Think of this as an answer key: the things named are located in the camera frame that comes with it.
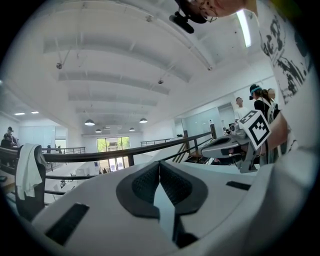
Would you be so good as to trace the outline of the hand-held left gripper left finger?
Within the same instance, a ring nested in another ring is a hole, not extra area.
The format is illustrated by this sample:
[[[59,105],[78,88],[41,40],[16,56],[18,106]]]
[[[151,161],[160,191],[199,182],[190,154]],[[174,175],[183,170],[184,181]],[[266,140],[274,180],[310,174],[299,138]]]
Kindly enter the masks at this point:
[[[32,226],[45,234],[74,204],[89,207],[64,245],[63,256],[168,256],[178,247],[158,220],[135,217],[118,201],[116,187],[128,175],[148,166],[138,164],[92,177],[42,210]]]

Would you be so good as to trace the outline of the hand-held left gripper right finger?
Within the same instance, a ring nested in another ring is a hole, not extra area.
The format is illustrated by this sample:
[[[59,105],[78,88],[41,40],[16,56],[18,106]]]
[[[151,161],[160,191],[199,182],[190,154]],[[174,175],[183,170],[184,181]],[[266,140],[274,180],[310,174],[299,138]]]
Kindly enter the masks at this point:
[[[256,173],[233,166],[159,164],[171,235],[160,253],[242,253],[252,216],[245,206]]]

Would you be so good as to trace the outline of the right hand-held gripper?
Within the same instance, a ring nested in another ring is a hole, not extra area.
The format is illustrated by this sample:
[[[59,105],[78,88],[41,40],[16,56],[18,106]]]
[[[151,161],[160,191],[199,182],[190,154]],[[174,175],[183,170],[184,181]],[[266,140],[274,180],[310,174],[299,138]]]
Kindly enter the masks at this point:
[[[213,139],[201,149],[207,158],[239,157],[235,165],[241,173],[254,170],[254,161],[260,156],[262,145],[271,134],[269,124],[260,110],[251,110],[231,126],[230,136]]]

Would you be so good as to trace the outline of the person's right forearm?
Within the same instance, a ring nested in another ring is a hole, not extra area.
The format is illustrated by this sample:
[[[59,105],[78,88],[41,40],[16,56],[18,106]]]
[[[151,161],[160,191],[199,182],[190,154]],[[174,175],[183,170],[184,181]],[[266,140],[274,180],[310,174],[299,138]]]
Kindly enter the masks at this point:
[[[270,135],[264,143],[264,152],[268,160],[274,163],[279,157],[298,147],[294,133],[281,110],[270,124]]]

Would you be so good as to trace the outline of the glass door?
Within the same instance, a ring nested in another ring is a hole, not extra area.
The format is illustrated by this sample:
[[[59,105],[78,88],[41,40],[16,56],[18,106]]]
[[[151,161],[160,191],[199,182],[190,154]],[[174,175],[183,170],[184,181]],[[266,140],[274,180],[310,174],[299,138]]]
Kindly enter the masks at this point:
[[[128,136],[98,138],[96,142],[98,153],[122,151],[131,148],[130,138]],[[129,167],[129,159],[127,156],[117,156],[99,161],[99,172],[101,174],[112,173],[127,167]]]

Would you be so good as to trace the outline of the black office chair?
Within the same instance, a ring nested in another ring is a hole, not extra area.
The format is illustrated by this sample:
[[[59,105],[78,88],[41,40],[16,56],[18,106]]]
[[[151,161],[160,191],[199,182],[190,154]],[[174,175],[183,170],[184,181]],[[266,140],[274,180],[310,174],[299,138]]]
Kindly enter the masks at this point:
[[[45,208],[45,183],[46,183],[46,167],[47,162],[43,153],[40,155],[42,161],[37,160],[37,167],[42,178],[42,183],[35,187],[35,197],[26,197],[25,200],[21,200],[17,195],[16,176],[15,176],[15,202],[18,214],[28,221],[32,221],[35,216]]]

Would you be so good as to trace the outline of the white draped cloth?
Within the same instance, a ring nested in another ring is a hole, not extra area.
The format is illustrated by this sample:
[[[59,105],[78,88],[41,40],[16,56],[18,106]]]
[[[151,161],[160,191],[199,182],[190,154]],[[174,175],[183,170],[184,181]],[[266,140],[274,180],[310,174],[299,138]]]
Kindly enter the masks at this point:
[[[16,193],[20,200],[26,197],[35,198],[35,187],[42,183],[37,166],[41,159],[42,149],[39,144],[26,143],[20,148],[19,160],[16,168]]]

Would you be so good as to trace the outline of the person's white printed shirt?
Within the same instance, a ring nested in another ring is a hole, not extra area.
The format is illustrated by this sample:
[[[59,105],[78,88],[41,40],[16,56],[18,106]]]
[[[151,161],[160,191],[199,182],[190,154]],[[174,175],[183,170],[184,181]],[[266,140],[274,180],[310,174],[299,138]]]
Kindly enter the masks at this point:
[[[281,91],[285,119],[297,148],[273,165],[266,192],[247,233],[245,249],[256,253],[287,231],[301,212],[320,171],[320,81],[297,30],[271,3],[257,2],[261,48]]]

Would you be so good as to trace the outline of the white ceiling tube light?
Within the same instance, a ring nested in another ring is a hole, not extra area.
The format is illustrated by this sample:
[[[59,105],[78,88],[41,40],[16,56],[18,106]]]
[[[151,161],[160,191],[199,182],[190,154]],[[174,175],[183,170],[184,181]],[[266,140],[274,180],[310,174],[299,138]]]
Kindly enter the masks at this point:
[[[252,45],[252,40],[251,40],[250,30],[249,30],[249,26],[248,26],[245,12],[243,9],[241,9],[236,12],[236,15],[237,15],[237,18],[238,18],[238,21],[240,23],[240,27],[242,30],[245,47],[249,48]]]

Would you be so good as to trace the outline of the person's worn thin-frame spectacles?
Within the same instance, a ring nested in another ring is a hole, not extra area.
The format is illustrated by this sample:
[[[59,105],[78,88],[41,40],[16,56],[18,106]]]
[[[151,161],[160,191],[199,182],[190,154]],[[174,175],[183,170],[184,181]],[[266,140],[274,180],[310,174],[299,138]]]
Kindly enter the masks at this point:
[[[214,22],[218,18],[216,10],[212,7],[200,7],[201,16],[209,23]]]

